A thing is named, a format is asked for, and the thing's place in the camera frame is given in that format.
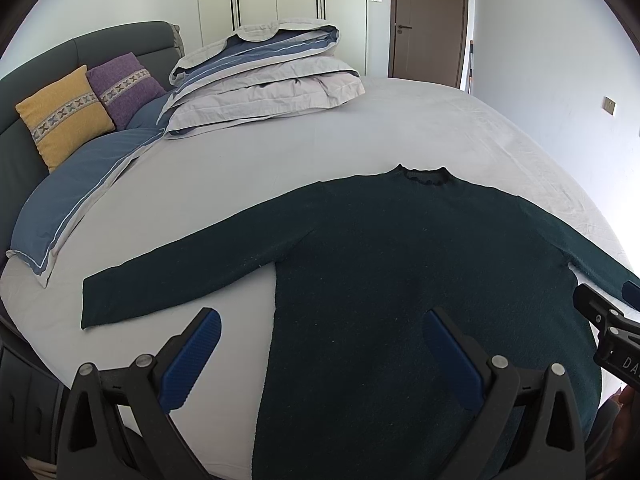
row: blue gripper pad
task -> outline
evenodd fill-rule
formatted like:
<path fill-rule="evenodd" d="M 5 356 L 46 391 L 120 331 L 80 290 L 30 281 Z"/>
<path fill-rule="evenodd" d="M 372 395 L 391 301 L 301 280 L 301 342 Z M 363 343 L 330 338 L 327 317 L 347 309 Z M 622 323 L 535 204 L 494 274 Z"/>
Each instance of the blue gripper pad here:
<path fill-rule="evenodd" d="M 214 348 L 220 341 L 222 321 L 212 310 L 185 343 L 177 357 L 162 376 L 158 402 L 165 415 L 180 408 L 187 400 L 193 385 Z"/>
<path fill-rule="evenodd" d="M 622 286 L 622 299 L 636 310 L 640 310 L 640 288 L 633 282 Z"/>
<path fill-rule="evenodd" d="M 422 335 L 460 406 L 479 413 L 484 404 L 482 376 L 433 310 L 424 314 Z"/>

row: metal bolt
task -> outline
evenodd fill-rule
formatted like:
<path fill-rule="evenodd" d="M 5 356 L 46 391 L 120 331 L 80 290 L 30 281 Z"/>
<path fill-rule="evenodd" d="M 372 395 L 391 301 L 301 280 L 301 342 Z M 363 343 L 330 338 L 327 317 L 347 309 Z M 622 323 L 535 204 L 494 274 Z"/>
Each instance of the metal bolt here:
<path fill-rule="evenodd" d="M 509 366 L 509 361 L 507 361 L 507 358 L 504 356 L 494 355 L 491 358 L 491 364 L 496 368 L 506 368 L 507 366 Z"/>
<path fill-rule="evenodd" d="M 136 357 L 136 366 L 138 368 L 146 368 L 153 362 L 153 360 L 153 356 L 149 354 L 139 355 L 138 357 Z"/>
<path fill-rule="evenodd" d="M 94 371 L 94 366 L 91 363 L 84 363 L 78 368 L 78 373 L 80 375 L 89 375 Z"/>
<path fill-rule="evenodd" d="M 551 365 L 551 371 L 556 375 L 564 375 L 564 367 L 560 363 L 553 363 Z"/>

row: mattress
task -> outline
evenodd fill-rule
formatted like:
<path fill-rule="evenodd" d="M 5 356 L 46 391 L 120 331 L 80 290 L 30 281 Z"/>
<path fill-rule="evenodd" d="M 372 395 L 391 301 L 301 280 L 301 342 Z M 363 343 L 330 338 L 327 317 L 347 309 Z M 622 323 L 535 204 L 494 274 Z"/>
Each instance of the mattress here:
<path fill-rule="evenodd" d="M 11 257 L 0 296 L 53 373 L 71 386 L 84 362 L 127 366 L 141 353 L 156 353 L 201 307 L 212 306 L 222 317 L 222 338 L 172 419 L 209 472 L 251 478 L 273 326 L 273 265 L 183 306 L 84 331 L 82 280 L 295 188 L 383 173 L 398 164 L 445 166 L 469 182 L 520 195 L 630 267 L 585 192 L 498 112 L 440 85 L 376 78 L 363 83 L 366 94 L 332 110 L 159 140 L 84 216 L 60 250 L 47 288 Z M 603 373 L 602 398 L 619 386 Z M 130 413 L 124 418 L 135 427 Z"/>

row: yellow pillow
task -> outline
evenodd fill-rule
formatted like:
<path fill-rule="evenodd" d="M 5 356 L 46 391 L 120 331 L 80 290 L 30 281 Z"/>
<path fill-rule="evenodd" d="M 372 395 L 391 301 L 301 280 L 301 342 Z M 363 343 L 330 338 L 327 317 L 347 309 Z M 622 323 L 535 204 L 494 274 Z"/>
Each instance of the yellow pillow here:
<path fill-rule="evenodd" d="M 82 65 L 15 105 L 49 173 L 85 142 L 115 129 L 85 73 Z"/>

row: bed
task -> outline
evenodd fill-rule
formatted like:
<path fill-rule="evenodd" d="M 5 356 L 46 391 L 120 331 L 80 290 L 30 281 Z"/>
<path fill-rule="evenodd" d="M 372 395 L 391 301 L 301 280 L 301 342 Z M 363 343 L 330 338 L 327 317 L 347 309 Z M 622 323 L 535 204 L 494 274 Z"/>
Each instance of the bed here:
<path fill-rule="evenodd" d="M 46 176 L 12 106 L 81 63 L 96 65 L 130 50 L 169 88 L 168 73 L 179 53 L 174 30 L 161 22 L 71 40 L 0 81 L 0 240 L 5 248 L 19 209 Z M 11 257 L 0 278 L 0 298 L 50 370 L 70 386 L 84 362 L 125 366 L 141 353 L 157 352 L 201 307 L 214 307 L 222 316 L 222 339 L 172 419 L 208 471 L 245 480 L 251 478 L 273 326 L 274 267 L 180 307 L 81 330 L 85 277 L 306 184 L 383 173 L 398 164 L 445 166 L 463 180 L 520 195 L 630 267 L 585 192 L 498 112 L 435 84 L 377 78 L 363 78 L 363 83 L 366 94 L 332 110 L 156 142 L 84 216 L 58 254 L 46 288 L 24 262 Z M 588 282 L 579 274 L 578 279 Z M 619 386 L 604 374 L 602 398 Z M 129 413 L 124 419 L 135 427 Z"/>

